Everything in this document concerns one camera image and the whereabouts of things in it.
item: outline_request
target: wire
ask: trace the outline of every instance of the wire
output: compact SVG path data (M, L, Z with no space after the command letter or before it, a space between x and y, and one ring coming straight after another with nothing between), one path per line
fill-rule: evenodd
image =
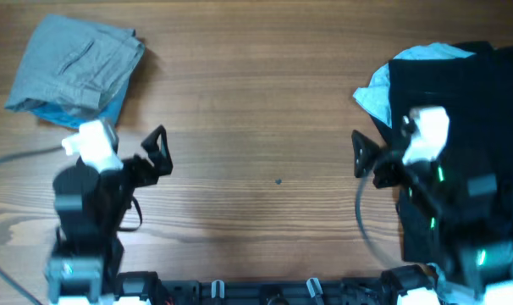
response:
M390 159L397 157L397 152L389 152L383 157L379 158L373 163L372 169L366 171L366 173L362 176L360 185L358 185L358 191L356 192L356 201L355 201L355 214L356 214L356 222L358 224L358 229L366 243L366 246L372 252L373 256L375 256L386 268L395 268L402 265L401 262L391 258L381 247L377 246L373 243L371 238L366 232L366 228L364 227L364 223L361 219L361 195L364 192L364 188L367 183L367 178L369 177L369 173L376 169L380 164L388 162Z
M63 147L50 147L45 149L39 149L35 151L28 151L28 152L17 152L13 154L9 154L3 157L0 157L0 164L4 164L7 162L11 162L14 160L18 160L21 158L29 158L34 157L46 153L55 153L56 151L62 150ZM14 279L12 279L4 270L0 267L0 277L9 284L12 288L14 288L19 294L21 294L23 297L25 297L27 300L29 300L31 303L35 305L41 305L40 301L36 297L33 297L24 287L22 287L20 284L18 284Z

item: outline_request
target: black cable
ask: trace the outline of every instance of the black cable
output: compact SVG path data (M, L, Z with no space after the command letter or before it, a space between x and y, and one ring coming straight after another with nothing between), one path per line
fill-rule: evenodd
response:
M51 147L46 149L39 149L35 151L28 151L28 152L17 152L13 154L9 154L3 157L0 157L0 164L4 164L7 162L11 162L17 159L21 158L28 158L28 157L34 157L38 155L42 155L45 153L54 153L56 151L62 150L63 147ZM33 297L24 287L22 287L20 284L18 284L14 279L12 279L4 270L0 267L0 277L9 284L12 288L14 288L19 294L21 294L23 297L25 297L27 300L29 300L31 303L35 305L41 305L40 301L36 297Z
M356 215L356 222L358 224L358 229L360 230L360 233L364 239L364 242L366 243L366 246L369 248L369 250L372 252L373 256L375 256L384 267L388 269L392 269L395 267L398 267L402 265L401 262L398 262L397 260L391 258L381 247L377 246L373 243L371 238L369 238L369 235L366 233L366 228L364 227L364 223L361 219L361 195L364 192L364 188L367 183L367 178L369 177L369 173L371 173L374 169L376 169L380 164L383 164L385 162L390 161L391 159L397 158L399 154L397 152L389 152L388 154L384 155L383 157L379 158L373 163L372 169L367 170L366 173L362 176L360 185L358 186L358 191L356 192L356 201L355 201L355 215Z

